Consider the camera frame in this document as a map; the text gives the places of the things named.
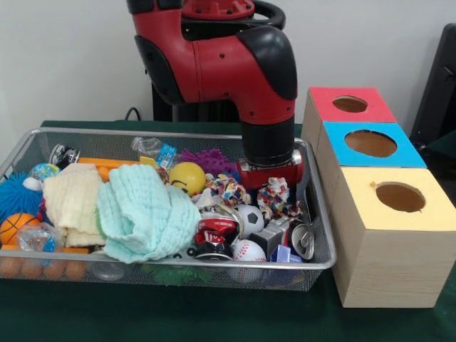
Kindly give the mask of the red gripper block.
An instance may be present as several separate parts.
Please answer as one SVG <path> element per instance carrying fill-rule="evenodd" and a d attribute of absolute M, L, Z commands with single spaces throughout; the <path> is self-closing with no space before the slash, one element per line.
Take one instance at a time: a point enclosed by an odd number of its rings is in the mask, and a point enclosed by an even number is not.
<path fill-rule="evenodd" d="M 304 175 L 304 156 L 299 150 L 293 150 L 290 161 L 268 167 L 255 166 L 241 158 L 237 161 L 237 170 L 241 184 L 247 190 L 259 190 L 269 183 L 270 178 L 284 178 L 292 187 L 300 183 Z"/>

